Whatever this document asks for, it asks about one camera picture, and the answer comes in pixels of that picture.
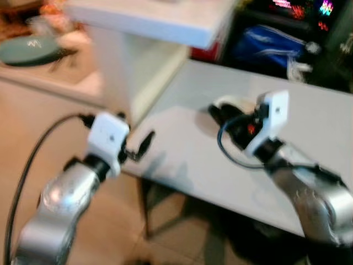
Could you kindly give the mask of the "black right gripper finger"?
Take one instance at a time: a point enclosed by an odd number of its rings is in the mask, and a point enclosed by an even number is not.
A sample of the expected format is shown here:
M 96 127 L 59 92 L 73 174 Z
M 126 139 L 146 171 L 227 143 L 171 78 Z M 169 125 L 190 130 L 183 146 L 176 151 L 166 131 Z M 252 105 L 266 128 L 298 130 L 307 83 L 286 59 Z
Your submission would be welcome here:
M 208 113 L 218 126 L 222 126 L 227 121 L 227 114 L 217 104 L 210 104 L 208 106 Z

